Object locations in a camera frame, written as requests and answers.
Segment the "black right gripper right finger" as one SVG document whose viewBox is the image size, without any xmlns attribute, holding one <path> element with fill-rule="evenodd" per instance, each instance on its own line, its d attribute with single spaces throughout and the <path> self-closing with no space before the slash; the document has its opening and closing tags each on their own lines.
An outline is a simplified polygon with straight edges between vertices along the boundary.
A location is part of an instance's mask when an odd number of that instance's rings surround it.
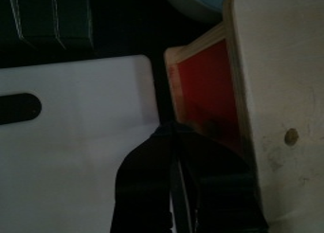
<svg viewBox="0 0 324 233">
<path fill-rule="evenodd" d="M 251 169 L 225 146 L 194 132 L 176 134 L 195 233 L 267 233 Z"/>
</svg>

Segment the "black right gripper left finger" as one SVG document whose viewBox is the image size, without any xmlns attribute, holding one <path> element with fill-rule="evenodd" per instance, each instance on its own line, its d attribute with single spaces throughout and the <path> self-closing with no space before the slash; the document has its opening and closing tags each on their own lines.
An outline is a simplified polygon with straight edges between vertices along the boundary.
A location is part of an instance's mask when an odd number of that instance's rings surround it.
<svg viewBox="0 0 324 233">
<path fill-rule="evenodd" d="M 159 126 L 121 162 L 109 233 L 172 233 L 172 137 L 172 126 Z"/>
</svg>

